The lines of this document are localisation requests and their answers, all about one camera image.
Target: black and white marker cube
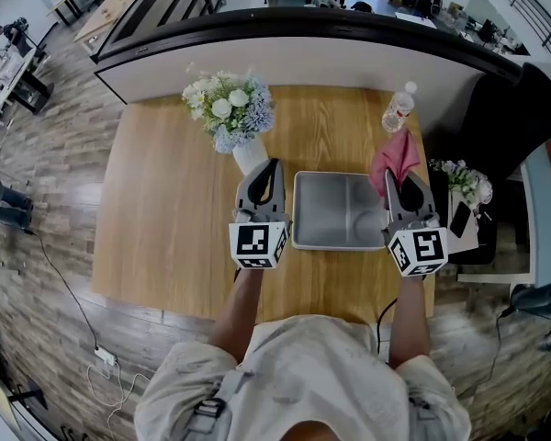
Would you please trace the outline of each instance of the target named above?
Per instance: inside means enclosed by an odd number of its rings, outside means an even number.
[[[447,263],[447,229],[397,231],[388,248],[401,275],[430,275]]]
[[[288,239],[285,222],[229,224],[232,259],[241,268],[275,268]]]

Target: purple flower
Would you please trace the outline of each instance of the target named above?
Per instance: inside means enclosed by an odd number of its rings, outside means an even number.
[[[257,99],[253,100],[247,107],[247,113],[242,119],[247,129],[257,132],[268,132],[274,126],[274,111],[269,102]]]
[[[252,138],[252,133],[240,130],[228,132],[227,127],[221,124],[214,134],[214,148],[218,153],[231,153],[237,145],[244,145]]]
[[[256,77],[249,77],[247,83],[252,89],[251,100],[253,102],[271,103],[272,94],[269,92],[269,87]]]

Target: bottle cap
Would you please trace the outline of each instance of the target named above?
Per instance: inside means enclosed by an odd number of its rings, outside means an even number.
[[[408,82],[406,84],[406,93],[410,93],[411,95],[413,95],[414,93],[416,93],[417,88],[418,86],[416,86],[414,82]]]

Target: white flower vase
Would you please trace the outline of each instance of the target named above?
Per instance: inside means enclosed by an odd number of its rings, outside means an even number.
[[[250,174],[257,165],[269,160],[264,143],[259,136],[253,137],[244,145],[237,145],[232,149],[232,156],[235,157],[244,176]]]

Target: gray tray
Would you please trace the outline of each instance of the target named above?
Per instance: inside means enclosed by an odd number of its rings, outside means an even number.
[[[298,172],[294,177],[292,244],[302,250],[384,248],[384,201],[367,175]]]

